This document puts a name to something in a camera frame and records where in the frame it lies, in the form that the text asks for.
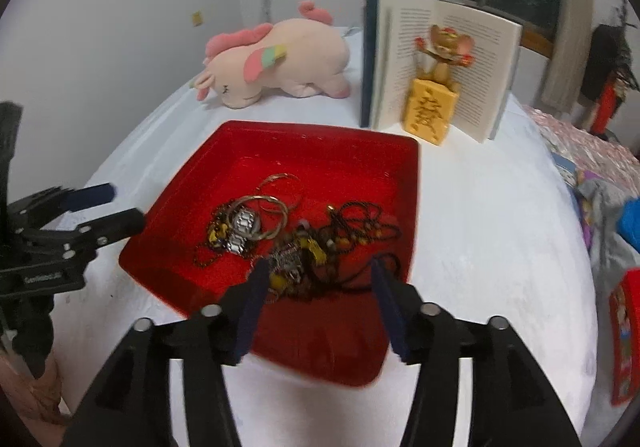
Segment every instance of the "plush ear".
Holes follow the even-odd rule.
[[[209,88],[212,88],[216,82],[216,77],[209,70],[204,70],[200,75],[193,79],[191,84],[192,88],[196,88],[198,91],[198,100],[204,100],[209,94]]]
[[[244,81],[255,82],[263,71],[276,65],[286,55],[287,49],[283,44],[260,48],[251,53],[244,62]]]
[[[458,37],[458,55],[471,53],[475,45],[475,41],[469,35],[461,35]]]

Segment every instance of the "clothes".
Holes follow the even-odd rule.
[[[602,180],[600,176],[591,171],[578,171],[576,174],[577,184],[581,185],[588,180]],[[580,206],[580,225],[582,226],[582,237],[587,246],[587,250],[591,250],[591,239],[593,238],[593,205],[591,201],[584,198],[577,190],[574,195],[578,199]]]
[[[593,102],[599,99],[616,64],[620,30],[621,28],[618,26],[601,24],[591,36],[591,49],[580,92]]]
[[[611,115],[611,118],[613,118],[618,113],[620,106],[622,106],[622,104],[624,103],[625,103],[624,98],[622,98],[621,96],[616,96],[616,107],[613,110],[613,114]]]
[[[597,447],[611,431],[626,409],[612,407],[613,335],[609,315],[609,294],[620,283],[627,270],[640,267],[640,253],[616,231],[627,191],[605,180],[587,180],[578,185],[580,192],[593,205],[593,243],[590,257],[598,313],[598,358],[596,382],[580,440],[583,447]]]
[[[618,220],[618,233],[640,252],[640,198],[626,202]]]
[[[604,86],[604,91],[598,100],[599,108],[596,119],[591,126],[591,134],[599,136],[604,134],[607,124],[616,110],[616,90],[613,87],[613,81],[609,81]]]

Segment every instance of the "mouse figurine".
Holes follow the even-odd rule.
[[[436,60],[428,73],[418,66],[418,78],[432,80],[446,86],[453,93],[460,93],[460,84],[452,79],[449,67],[467,68],[473,64],[474,58],[470,52],[474,48],[474,40],[469,35],[459,34],[453,28],[440,28],[437,24],[431,27],[430,35],[433,51],[427,49],[423,38],[418,37],[415,40],[419,52]]]

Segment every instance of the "wall outlet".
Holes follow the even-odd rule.
[[[200,10],[191,14],[191,24],[194,26],[200,26],[202,24],[202,12]]]

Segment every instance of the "screw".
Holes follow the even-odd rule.
[[[137,332],[146,332],[149,328],[151,328],[151,324],[153,324],[153,322],[151,322],[151,319],[143,317],[142,319],[138,319],[133,324],[133,329],[135,329],[135,331]]]
[[[502,316],[496,315],[489,319],[489,324],[497,330],[505,330],[509,327],[509,321]]]
[[[222,313],[222,308],[217,304],[209,304],[204,306],[200,313],[205,317],[216,317]]]
[[[442,309],[434,302],[426,302],[420,306],[420,312],[430,317],[438,315]]]

